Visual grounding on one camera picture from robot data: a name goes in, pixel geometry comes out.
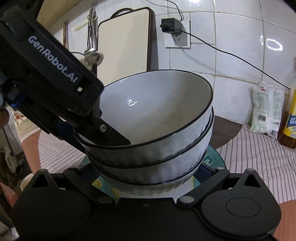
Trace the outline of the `right hand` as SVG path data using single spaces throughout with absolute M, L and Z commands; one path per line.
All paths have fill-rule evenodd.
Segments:
M 296 200 L 290 200 L 280 204 L 281 221 L 274 238 L 279 241 L 296 240 Z

